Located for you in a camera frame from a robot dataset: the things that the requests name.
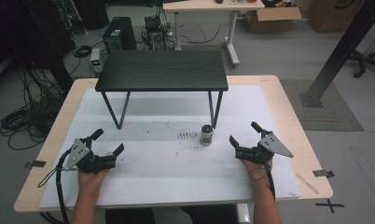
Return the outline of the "grey bench power supply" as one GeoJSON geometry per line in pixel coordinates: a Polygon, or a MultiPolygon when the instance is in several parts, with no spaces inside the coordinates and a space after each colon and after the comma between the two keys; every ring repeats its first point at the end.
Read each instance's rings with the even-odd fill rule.
{"type": "Polygon", "coordinates": [[[99,48],[92,48],[90,55],[90,63],[93,71],[96,74],[101,74],[103,71],[103,60],[101,55],[101,50],[99,48]]]}

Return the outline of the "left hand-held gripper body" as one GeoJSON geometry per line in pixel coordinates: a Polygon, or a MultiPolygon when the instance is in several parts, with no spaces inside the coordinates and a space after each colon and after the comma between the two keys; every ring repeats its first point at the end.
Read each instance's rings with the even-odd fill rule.
{"type": "Polygon", "coordinates": [[[91,137],[76,138],[74,140],[67,163],[64,167],[65,171],[79,170],[85,174],[98,174],[102,170],[116,167],[118,153],[114,151],[110,155],[102,157],[95,155],[91,150],[93,141],[95,141],[95,139],[91,137]]]}

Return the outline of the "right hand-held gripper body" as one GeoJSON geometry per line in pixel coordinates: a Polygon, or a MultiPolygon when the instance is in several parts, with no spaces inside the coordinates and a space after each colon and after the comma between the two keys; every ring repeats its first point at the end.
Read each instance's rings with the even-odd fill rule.
{"type": "Polygon", "coordinates": [[[251,161],[256,164],[267,164],[275,154],[293,158],[293,153],[273,133],[265,132],[255,147],[235,148],[235,158],[251,161]]]}

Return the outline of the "white table leg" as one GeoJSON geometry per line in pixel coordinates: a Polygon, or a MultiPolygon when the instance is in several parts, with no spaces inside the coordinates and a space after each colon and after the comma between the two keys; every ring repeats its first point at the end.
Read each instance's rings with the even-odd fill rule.
{"type": "Polygon", "coordinates": [[[251,218],[247,203],[237,203],[236,214],[238,224],[251,224],[251,218]]]}

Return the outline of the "open cardboard box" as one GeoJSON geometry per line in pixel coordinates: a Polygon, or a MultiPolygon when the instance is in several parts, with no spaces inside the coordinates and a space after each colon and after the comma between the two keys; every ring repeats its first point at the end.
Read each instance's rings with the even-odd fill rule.
{"type": "Polygon", "coordinates": [[[251,33],[288,32],[293,21],[300,19],[298,7],[266,7],[243,14],[243,22],[251,33]]]}

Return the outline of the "white desk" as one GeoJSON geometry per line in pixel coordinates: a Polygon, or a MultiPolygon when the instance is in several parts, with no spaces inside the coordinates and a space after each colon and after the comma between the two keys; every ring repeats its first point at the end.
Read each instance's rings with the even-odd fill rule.
{"type": "Polygon", "coordinates": [[[185,0],[173,3],[165,3],[163,10],[172,12],[174,14],[174,31],[175,42],[174,48],[176,50],[182,49],[182,41],[180,40],[179,32],[179,15],[183,12],[200,12],[200,11],[227,11],[230,14],[229,34],[225,37],[225,46],[229,54],[231,65],[238,66],[240,60],[237,52],[233,46],[234,31],[237,21],[237,16],[240,11],[259,10],[265,5],[261,0],[256,0],[254,3],[249,3],[247,0],[223,0],[222,3],[217,3],[216,0],[185,0]]]}

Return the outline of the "black shelf with metal legs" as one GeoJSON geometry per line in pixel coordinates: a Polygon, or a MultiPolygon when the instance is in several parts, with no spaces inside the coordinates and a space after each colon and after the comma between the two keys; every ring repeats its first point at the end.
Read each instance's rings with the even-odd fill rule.
{"type": "Polygon", "coordinates": [[[209,102],[213,127],[217,124],[223,93],[228,89],[218,50],[111,51],[95,86],[105,100],[109,92],[216,91],[217,100],[209,102]]]}

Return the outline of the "black office chair base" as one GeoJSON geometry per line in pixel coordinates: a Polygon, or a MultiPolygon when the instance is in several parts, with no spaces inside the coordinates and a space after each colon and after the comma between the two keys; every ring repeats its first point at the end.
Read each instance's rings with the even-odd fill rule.
{"type": "Polygon", "coordinates": [[[349,60],[359,62],[359,71],[354,73],[354,77],[360,78],[365,74],[368,64],[375,66],[375,51],[366,54],[355,49],[349,56],[349,60]]]}

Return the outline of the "black computer tower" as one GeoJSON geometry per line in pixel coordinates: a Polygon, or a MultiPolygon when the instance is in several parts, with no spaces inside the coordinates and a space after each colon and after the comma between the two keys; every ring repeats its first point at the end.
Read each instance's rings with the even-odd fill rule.
{"type": "Polygon", "coordinates": [[[136,50],[136,41],[130,17],[114,17],[103,34],[105,49],[136,50]]]}

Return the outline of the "person's left hand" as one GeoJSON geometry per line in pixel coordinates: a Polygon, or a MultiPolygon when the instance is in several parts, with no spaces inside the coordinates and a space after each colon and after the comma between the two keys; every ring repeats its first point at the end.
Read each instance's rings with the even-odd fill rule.
{"type": "Polygon", "coordinates": [[[84,202],[96,202],[108,170],[95,173],[78,172],[78,199],[84,202]]]}

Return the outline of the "white table mat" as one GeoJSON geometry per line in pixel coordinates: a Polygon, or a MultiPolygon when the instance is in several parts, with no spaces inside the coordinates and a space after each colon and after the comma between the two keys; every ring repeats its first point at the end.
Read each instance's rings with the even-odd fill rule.
{"type": "Polygon", "coordinates": [[[123,152],[106,176],[97,201],[100,207],[182,205],[250,201],[253,195],[243,165],[235,157],[231,138],[243,147],[255,146],[257,122],[273,131],[268,102],[258,85],[229,87],[223,95],[212,143],[201,144],[201,128],[209,123],[204,92],[109,92],[94,89],[83,99],[62,145],[96,130],[99,156],[118,146],[123,152]]]}

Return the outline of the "black tape cross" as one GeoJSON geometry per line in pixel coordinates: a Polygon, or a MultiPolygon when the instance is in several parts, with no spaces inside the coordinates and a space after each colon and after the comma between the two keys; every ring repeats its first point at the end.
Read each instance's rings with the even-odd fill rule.
{"type": "Polygon", "coordinates": [[[336,208],[344,208],[345,205],[341,203],[333,203],[329,199],[326,200],[325,203],[316,203],[315,204],[318,207],[327,207],[329,211],[334,214],[336,208]]]}

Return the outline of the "silver metal can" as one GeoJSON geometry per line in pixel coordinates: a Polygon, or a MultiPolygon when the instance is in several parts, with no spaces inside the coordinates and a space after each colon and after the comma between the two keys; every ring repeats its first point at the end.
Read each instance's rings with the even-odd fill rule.
{"type": "Polygon", "coordinates": [[[212,144],[213,134],[214,128],[211,125],[206,124],[201,127],[201,144],[204,147],[209,147],[212,144]]]}

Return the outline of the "black curtain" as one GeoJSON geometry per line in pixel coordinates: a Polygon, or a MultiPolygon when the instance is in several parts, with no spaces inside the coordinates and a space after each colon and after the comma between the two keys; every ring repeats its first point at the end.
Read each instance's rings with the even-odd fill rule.
{"type": "Polygon", "coordinates": [[[47,70],[63,93],[73,79],[63,58],[75,47],[52,0],[0,0],[0,41],[28,76],[47,70]]]}

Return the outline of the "grey floor mat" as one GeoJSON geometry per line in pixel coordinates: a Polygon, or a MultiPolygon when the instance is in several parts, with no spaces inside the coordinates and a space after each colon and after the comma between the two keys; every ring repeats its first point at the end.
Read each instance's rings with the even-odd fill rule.
{"type": "Polygon", "coordinates": [[[307,91],[312,80],[282,79],[281,84],[305,131],[363,132],[364,129],[346,104],[334,83],[321,98],[322,107],[307,107],[299,95],[307,91]]]}

